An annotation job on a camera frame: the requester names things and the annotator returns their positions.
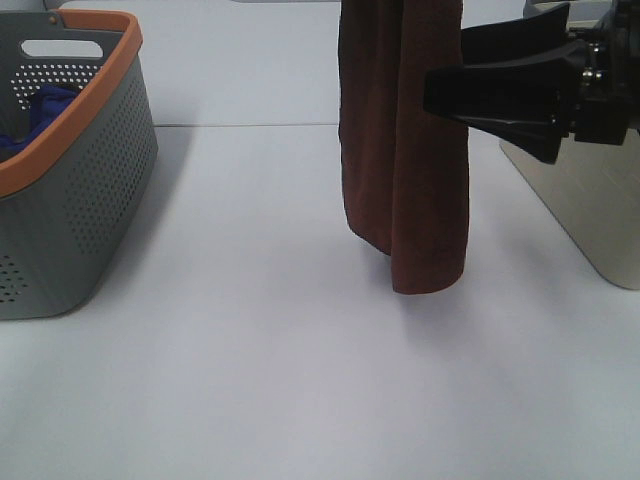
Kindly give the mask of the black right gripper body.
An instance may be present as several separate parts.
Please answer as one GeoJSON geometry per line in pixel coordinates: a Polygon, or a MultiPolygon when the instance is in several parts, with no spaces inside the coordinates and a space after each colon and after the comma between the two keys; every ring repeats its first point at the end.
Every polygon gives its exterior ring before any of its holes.
{"type": "Polygon", "coordinates": [[[592,26],[571,26],[587,44],[570,131],[577,142],[621,145],[639,130],[639,3],[613,1],[592,26]]]}

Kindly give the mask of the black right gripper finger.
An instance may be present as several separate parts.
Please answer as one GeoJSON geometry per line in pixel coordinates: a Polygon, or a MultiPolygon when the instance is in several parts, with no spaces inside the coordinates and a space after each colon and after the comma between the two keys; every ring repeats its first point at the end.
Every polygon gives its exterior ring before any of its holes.
{"type": "Polygon", "coordinates": [[[461,31],[464,65],[586,64],[586,43],[571,40],[570,5],[559,2],[533,16],[461,31]]]}
{"type": "Polygon", "coordinates": [[[585,68],[586,42],[575,40],[520,59],[433,70],[423,108],[553,164],[570,132],[585,68]]]}

